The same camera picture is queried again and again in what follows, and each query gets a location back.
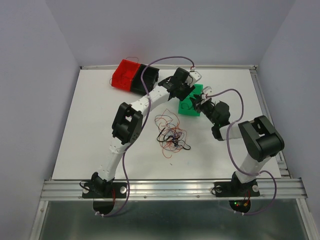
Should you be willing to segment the green plastic bin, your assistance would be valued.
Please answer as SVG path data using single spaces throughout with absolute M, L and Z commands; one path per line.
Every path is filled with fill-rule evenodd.
M 203 85 L 202 84 L 195 84 L 194 86 L 195 86 L 195 89 L 184 100 L 179 101 L 178 113 L 180 115 L 191 116 L 191 117 L 199 117 L 200 116 L 200 113 L 197 113 L 194 110 L 190 98 L 192 98 L 194 95 L 201 94 L 201 92 L 203 90 Z

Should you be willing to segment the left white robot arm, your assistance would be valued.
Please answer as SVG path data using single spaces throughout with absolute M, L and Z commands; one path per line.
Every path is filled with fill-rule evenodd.
M 111 193 L 119 162 L 128 147 L 139 138 L 150 112 L 172 98 L 183 101 L 201 78 L 197 71 L 179 67 L 172 76 L 158 82 L 153 90 L 139 100 L 130 104 L 123 102 L 119 106 L 111 126 L 112 139 L 106 163 L 91 176 L 90 183 L 95 193 L 100 197 Z

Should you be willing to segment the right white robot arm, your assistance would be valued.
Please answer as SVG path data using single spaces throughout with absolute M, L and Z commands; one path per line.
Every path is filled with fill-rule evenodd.
M 231 192 L 242 195 L 248 190 L 248 183 L 254 181 L 263 166 L 285 147 L 285 142 L 269 119 L 261 115 L 251 121 L 230 123 L 230 107 L 225 102 L 213 103 L 195 94 L 190 99 L 194 110 L 203 113 L 213 124 L 211 132 L 218 141 L 226 141 L 231 153 L 230 140 L 242 139 L 247 155 L 236 168 L 230 182 Z

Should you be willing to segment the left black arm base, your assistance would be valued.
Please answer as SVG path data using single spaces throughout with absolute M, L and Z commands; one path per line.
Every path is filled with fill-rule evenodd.
M 81 181 L 79 186 L 82 188 L 83 199 L 125 199 L 128 193 L 127 183 L 123 181 L 98 186 L 88 180 Z

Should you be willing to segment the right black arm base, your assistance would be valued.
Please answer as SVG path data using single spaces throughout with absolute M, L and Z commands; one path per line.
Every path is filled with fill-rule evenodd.
M 259 197 L 260 191 L 254 191 L 251 183 L 232 183 L 231 181 L 218 181 L 214 183 L 211 193 L 218 198 L 244 198 Z

